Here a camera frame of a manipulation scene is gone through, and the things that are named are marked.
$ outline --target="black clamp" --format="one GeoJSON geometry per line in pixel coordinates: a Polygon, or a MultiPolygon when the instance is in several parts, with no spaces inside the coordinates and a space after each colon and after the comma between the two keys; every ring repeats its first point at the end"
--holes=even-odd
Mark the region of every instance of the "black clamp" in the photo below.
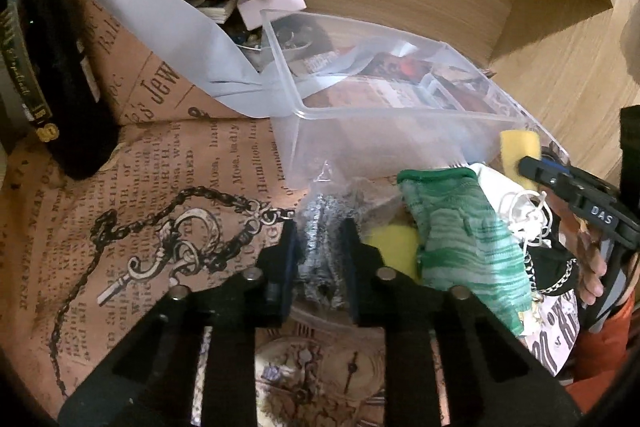
{"type": "MultiPolygon", "coordinates": [[[[340,234],[351,317],[385,328],[387,427],[441,425],[434,342],[452,425],[576,423],[568,394],[467,288],[436,291],[385,266],[351,219],[340,234]]],[[[219,287],[171,288],[69,397],[60,426],[255,427],[255,328],[289,314],[297,250],[287,221],[276,247],[219,287]]]]}
{"type": "Polygon", "coordinates": [[[600,254],[607,263],[607,272],[601,279],[604,293],[595,304],[583,304],[578,309],[581,327],[594,333],[600,331],[626,289],[622,266],[640,249],[640,219],[620,201],[613,185],[581,169],[525,156],[518,164],[518,172],[550,188],[572,213],[602,230],[600,254]]]}

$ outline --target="brown paper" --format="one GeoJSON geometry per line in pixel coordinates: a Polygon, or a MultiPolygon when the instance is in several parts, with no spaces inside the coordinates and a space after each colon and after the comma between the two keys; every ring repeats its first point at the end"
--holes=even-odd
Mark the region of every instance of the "brown paper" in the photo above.
{"type": "Polygon", "coordinates": [[[86,50],[119,124],[243,118],[172,70],[95,0],[79,0],[86,50]]]}
{"type": "MultiPolygon", "coordinates": [[[[131,125],[121,141],[111,168],[82,182],[62,178],[41,144],[20,144],[0,194],[0,343],[33,396],[52,414],[62,405],[62,390],[70,394],[167,291],[175,268],[168,262],[158,275],[130,282],[98,305],[98,296],[127,273],[133,256],[140,258],[140,270],[153,264],[159,229],[166,223],[163,218],[103,242],[100,254],[90,237],[100,216],[113,209],[116,227],[144,220],[189,187],[255,198],[262,209],[281,209],[283,216],[303,196],[284,185],[268,120],[131,125]],[[57,335],[59,341],[52,343],[57,335]]],[[[180,226],[180,237],[196,248],[218,233],[222,247],[256,217],[237,205],[196,195],[168,217],[179,218],[190,209],[207,211],[213,225],[207,230],[202,220],[191,219],[180,226]]],[[[191,266],[185,269],[191,275],[175,277],[194,291],[220,284],[277,242],[281,222],[262,224],[224,269],[209,273],[191,266]]]]}

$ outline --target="white string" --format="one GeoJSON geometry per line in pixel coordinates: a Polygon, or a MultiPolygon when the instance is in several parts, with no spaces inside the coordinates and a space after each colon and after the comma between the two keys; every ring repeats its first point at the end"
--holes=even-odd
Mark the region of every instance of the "white string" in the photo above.
{"type": "Polygon", "coordinates": [[[508,213],[508,227],[511,233],[524,243],[522,247],[524,255],[527,254],[527,247],[539,247],[543,244],[543,239],[551,232],[554,216],[545,200],[546,192],[538,193],[535,190],[521,190],[513,197],[513,200],[511,200],[508,213]],[[527,211],[523,218],[515,219],[513,211],[519,201],[523,197],[526,197],[527,201],[530,201],[532,196],[538,199],[537,206],[527,211]],[[531,238],[532,232],[536,234],[533,238],[531,238]]]}

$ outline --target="clear plastic container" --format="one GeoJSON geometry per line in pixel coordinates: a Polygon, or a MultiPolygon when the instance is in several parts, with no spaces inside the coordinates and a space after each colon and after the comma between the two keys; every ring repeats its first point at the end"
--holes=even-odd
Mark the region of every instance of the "clear plastic container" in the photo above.
{"type": "Polygon", "coordinates": [[[320,14],[262,16],[265,103],[290,188],[326,162],[366,178],[491,162],[508,129],[554,141],[444,42],[320,14]]]}

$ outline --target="black chain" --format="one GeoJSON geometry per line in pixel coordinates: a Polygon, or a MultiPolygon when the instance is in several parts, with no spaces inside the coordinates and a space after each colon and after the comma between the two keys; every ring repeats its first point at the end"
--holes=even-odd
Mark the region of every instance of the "black chain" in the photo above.
{"type": "MultiPolygon", "coordinates": [[[[251,213],[259,210],[259,208],[255,208],[255,205],[259,204],[256,200],[250,200],[244,196],[226,194],[225,192],[220,192],[214,188],[199,186],[184,188],[178,192],[177,196],[157,214],[150,214],[146,219],[139,219],[138,221],[133,221],[128,225],[116,228],[118,223],[118,211],[115,210],[115,208],[107,210],[95,220],[90,231],[91,241],[95,245],[94,257],[58,310],[53,330],[51,331],[51,336],[49,338],[49,358],[51,360],[51,365],[53,366],[56,383],[62,392],[62,396],[65,398],[68,395],[66,394],[65,383],[62,381],[62,377],[60,375],[60,364],[58,362],[58,345],[60,344],[62,326],[71,303],[76,299],[76,297],[78,297],[82,288],[87,284],[89,276],[97,268],[98,263],[100,263],[100,258],[102,257],[104,249],[111,243],[124,239],[131,233],[138,233],[146,227],[156,226],[160,221],[168,217],[177,206],[184,204],[187,199],[193,197],[217,201],[226,207],[234,207],[236,214],[251,213]]],[[[258,223],[252,223],[252,221],[249,220],[244,224],[242,230],[228,241],[225,248],[220,253],[204,260],[204,264],[209,269],[209,272],[214,273],[224,270],[226,268],[226,263],[233,257],[237,256],[241,252],[242,247],[250,244],[255,235],[260,232],[263,222],[270,224],[281,223],[286,219],[292,219],[294,217],[294,213],[295,210],[293,208],[265,208],[262,212],[262,215],[264,216],[263,220],[260,220],[258,223]]]]}

